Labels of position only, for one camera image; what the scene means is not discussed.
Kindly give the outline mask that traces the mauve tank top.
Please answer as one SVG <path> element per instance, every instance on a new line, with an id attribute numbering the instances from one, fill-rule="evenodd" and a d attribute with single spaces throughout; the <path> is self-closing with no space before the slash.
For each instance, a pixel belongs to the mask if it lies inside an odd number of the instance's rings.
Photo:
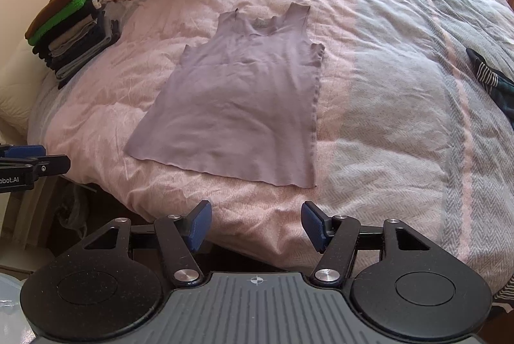
<path id="1" fill-rule="evenodd" d="M 324 47 L 309 7 L 268 19 L 219 16 L 187 46 L 126 143 L 126 153 L 182 170 L 273 186 L 315 186 L 316 107 Z"/>

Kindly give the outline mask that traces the pink grey duvet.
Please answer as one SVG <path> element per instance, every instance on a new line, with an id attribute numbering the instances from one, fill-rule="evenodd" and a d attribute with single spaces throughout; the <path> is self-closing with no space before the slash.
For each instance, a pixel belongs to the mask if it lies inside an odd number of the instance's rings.
<path id="1" fill-rule="evenodd" d="M 274 187 L 141 162 L 126 141 L 184 48 L 218 17 L 311 8 L 325 46 L 318 103 L 317 186 Z M 114 6 L 122 36 L 64 88 L 47 77 L 28 140 L 71 159 L 69 178 L 94 183 L 147 220 L 213 206 L 213 243 L 276 267 L 311 270 L 319 255 L 301 228 L 311 200 L 328 214 L 378 226 L 396 218 L 513 289 L 513 130 L 477 81 L 479 52 L 513 73 L 513 12 L 504 0 L 135 0 Z"/>

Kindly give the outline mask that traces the stack of dark folded clothes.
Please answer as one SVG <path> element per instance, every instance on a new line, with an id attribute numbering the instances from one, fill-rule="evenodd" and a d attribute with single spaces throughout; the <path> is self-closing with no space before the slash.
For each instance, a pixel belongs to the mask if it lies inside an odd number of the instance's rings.
<path id="1" fill-rule="evenodd" d="M 88 0 L 82 9 L 46 32 L 32 46 L 32 53 L 54 72 L 62 89 L 120 36 L 120 21 L 109 17 L 99 0 Z"/>

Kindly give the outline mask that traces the green folded garment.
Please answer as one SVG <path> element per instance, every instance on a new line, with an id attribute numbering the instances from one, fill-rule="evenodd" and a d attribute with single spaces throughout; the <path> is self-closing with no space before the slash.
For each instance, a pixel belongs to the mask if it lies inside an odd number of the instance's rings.
<path id="1" fill-rule="evenodd" d="M 82 9 L 87 1 L 88 0 L 72 0 L 68 5 L 65 6 L 65 8 L 63 8 L 56 15 L 51 17 L 46 23 L 44 23 L 30 39 L 26 39 L 29 46 L 35 46 L 46 32 L 64 21 L 66 18 L 70 17 L 72 14 Z"/>

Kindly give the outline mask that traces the brown folded garment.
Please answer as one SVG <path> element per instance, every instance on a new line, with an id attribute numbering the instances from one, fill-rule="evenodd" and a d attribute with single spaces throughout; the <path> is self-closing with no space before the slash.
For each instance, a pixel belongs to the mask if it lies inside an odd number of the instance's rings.
<path id="1" fill-rule="evenodd" d="M 50 0 L 32 20 L 29 28 L 24 33 L 25 38 L 30 39 L 44 23 L 65 8 L 71 1 L 72 0 Z"/>

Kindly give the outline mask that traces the pile of dark patterned clothes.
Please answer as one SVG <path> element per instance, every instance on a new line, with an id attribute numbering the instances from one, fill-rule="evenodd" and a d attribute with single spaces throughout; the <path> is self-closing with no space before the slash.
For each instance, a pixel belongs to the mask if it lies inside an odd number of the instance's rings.
<path id="1" fill-rule="evenodd" d="M 494 103 L 514 126 L 514 84 L 503 74 L 487 65 L 483 56 L 475 50 L 466 49 L 476 79 L 490 95 Z"/>

